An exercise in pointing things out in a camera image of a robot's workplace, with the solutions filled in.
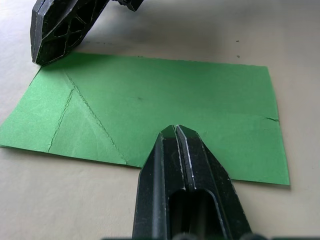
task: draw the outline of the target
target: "green cardstock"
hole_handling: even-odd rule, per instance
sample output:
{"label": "green cardstock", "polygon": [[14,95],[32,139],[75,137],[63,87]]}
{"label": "green cardstock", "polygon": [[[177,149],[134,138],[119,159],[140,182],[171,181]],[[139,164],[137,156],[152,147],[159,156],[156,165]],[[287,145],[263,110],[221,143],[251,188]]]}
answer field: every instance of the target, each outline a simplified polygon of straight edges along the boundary
{"label": "green cardstock", "polygon": [[158,133],[178,124],[233,179],[290,184],[263,66],[72,53],[41,68],[0,145],[142,167]]}

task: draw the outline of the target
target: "white surface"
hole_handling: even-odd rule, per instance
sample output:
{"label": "white surface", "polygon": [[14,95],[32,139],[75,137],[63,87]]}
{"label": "white surface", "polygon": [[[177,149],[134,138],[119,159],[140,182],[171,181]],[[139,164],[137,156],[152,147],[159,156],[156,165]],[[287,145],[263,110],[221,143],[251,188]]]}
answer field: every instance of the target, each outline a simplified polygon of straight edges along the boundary
{"label": "white surface", "polygon": [[[34,3],[0,3],[0,124],[38,70],[29,37]],[[255,232],[319,236],[319,12],[317,0],[145,0],[135,13],[111,2],[77,51],[268,66],[291,188],[234,185]],[[129,237],[138,174],[0,148],[0,239]]]}

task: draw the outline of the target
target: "green paper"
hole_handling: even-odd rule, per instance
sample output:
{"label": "green paper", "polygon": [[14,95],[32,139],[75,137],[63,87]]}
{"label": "green paper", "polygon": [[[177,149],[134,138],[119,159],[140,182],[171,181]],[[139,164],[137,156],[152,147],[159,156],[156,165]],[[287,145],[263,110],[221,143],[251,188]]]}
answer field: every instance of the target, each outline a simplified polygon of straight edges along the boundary
{"label": "green paper", "polygon": [[263,66],[72,53],[41,68],[0,145],[142,167],[181,124],[233,179],[288,185],[278,119]]}

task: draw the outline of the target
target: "white table surface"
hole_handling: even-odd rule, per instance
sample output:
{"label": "white table surface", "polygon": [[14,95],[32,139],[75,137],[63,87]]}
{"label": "white table surface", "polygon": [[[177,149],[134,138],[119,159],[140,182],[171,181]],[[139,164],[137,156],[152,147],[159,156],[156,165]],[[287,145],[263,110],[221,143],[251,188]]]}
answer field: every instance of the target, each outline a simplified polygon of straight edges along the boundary
{"label": "white table surface", "polygon": [[[39,68],[34,3],[0,2],[0,124]],[[268,66],[291,186],[234,185],[253,231],[320,236],[320,1],[145,0],[137,12],[111,2],[84,41],[77,51]],[[0,148],[0,239],[130,237],[138,174]]]}

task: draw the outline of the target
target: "black plastic part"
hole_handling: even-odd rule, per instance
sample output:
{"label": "black plastic part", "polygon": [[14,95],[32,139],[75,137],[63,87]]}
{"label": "black plastic part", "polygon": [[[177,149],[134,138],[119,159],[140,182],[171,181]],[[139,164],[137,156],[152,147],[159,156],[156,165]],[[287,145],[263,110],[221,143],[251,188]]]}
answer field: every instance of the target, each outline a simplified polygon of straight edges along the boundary
{"label": "black plastic part", "polygon": [[233,240],[250,232],[231,179],[199,135],[164,129],[140,172],[132,238]]}
{"label": "black plastic part", "polygon": [[[31,17],[32,61],[40,66],[71,52],[84,39],[109,0],[37,0]],[[136,11],[143,0],[119,0]]]}

